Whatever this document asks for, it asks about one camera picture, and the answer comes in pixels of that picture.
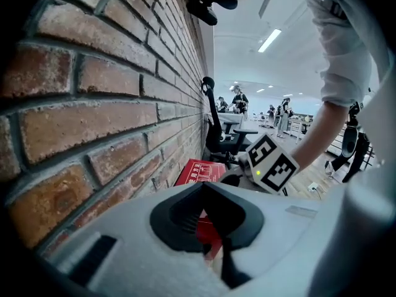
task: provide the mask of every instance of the ceiling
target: ceiling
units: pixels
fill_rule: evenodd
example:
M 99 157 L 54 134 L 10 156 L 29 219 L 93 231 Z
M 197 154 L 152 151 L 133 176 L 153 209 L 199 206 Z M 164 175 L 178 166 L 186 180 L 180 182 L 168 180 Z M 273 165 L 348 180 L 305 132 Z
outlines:
M 327 62 L 304 0 L 270 0 L 262 18 L 264 0 L 240 0 L 235 10 L 214 4 L 214 74 L 218 92 L 238 81 L 246 94 L 282 97 L 286 94 L 320 98 L 320 72 Z M 278 38 L 263 52 L 257 50 L 275 28 Z

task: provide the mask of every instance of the red box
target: red box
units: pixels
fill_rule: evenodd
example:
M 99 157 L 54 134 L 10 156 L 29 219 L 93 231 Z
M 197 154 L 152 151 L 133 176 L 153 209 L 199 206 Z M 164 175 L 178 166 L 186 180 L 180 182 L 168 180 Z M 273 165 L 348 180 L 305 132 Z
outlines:
M 199 181 L 218 181 L 225 171 L 224 164 L 190 158 L 174 185 L 179 186 Z
M 218 181 L 225 171 L 226 167 L 224 164 L 190 159 L 174 185 L 197 183 L 199 181 Z M 205 260 L 207 262 L 213 261 L 222 247 L 222 239 L 209 220 L 205 210 L 199 217 L 196 235 L 201 243 L 212 245 L 212 249 L 205 256 Z

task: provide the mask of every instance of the white wall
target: white wall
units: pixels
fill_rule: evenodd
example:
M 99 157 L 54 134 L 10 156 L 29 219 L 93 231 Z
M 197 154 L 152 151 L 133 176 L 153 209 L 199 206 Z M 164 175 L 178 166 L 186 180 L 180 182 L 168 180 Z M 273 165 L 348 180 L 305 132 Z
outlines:
M 216 93 L 215 99 L 218 97 L 223 97 L 225 101 L 230 104 L 235 96 L 232 92 L 226 93 Z M 249 100 L 249 115 L 253 113 L 259 114 L 260 112 L 267 113 L 270 105 L 277 107 L 282 103 L 283 98 L 273 98 L 273 97 L 264 97 L 262 95 L 252 96 L 246 95 Z M 311 97 L 290 97 L 290 106 L 292 107 L 295 113 L 303 113 L 303 114 L 312 114 L 315 115 L 322 101 L 320 99 L 311 98 Z

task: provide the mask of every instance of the ceiling light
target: ceiling light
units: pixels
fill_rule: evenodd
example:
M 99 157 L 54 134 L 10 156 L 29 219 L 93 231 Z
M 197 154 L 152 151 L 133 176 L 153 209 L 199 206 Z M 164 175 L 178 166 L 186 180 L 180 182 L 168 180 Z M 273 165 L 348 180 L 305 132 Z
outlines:
M 266 39 L 265 40 L 265 42 L 263 43 L 263 45 L 261 45 L 261 47 L 259 48 L 259 50 L 258 50 L 258 52 L 259 53 L 263 53 L 267 48 L 268 48 L 268 46 L 270 46 L 270 44 L 273 42 L 273 41 L 275 41 L 275 39 L 278 37 L 278 35 L 279 34 L 281 34 L 281 30 L 279 30 L 279 29 L 275 29 L 272 33 L 271 33 L 271 35 L 268 37 L 268 39 Z

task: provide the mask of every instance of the brick wall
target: brick wall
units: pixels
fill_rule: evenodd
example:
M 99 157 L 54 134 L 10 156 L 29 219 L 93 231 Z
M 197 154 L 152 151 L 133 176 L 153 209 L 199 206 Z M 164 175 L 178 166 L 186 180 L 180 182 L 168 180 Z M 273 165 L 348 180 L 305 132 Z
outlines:
M 206 69 L 178 1 L 41 0 L 32 10 L 0 91 L 0 181 L 27 247 L 47 256 L 201 157 Z

